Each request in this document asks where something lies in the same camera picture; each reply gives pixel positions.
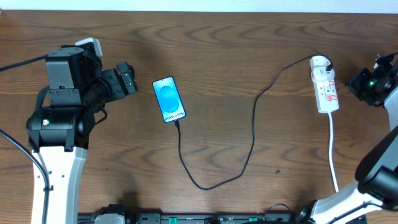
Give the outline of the blue Galaxy smartphone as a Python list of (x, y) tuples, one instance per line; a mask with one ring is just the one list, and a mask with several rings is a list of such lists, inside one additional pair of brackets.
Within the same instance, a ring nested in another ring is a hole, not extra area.
[(165, 123), (186, 117), (187, 114), (173, 77), (154, 81), (152, 86)]

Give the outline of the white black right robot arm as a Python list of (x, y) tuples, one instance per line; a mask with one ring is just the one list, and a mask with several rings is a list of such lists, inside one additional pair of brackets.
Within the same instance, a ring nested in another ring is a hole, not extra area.
[(296, 223), (366, 223), (369, 212), (397, 211), (397, 62), (381, 57), (372, 71), (364, 68), (346, 84), (359, 100), (387, 111), (390, 132), (362, 159), (351, 184), (312, 201)]

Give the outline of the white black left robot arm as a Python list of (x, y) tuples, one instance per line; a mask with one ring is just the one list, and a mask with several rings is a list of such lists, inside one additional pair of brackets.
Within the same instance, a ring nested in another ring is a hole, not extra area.
[(33, 155), (49, 180), (43, 190), (34, 187), (34, 204), (45, 194), (47, 223), (77, 223), (89, 135), (99, 123), (95, 114), (138, 91), (135, 71), (126, 62), (103, 70), (93, 43), (64, 45), (46, 56), (45, 65), (49, 86), (38, 94), (26, 124)]

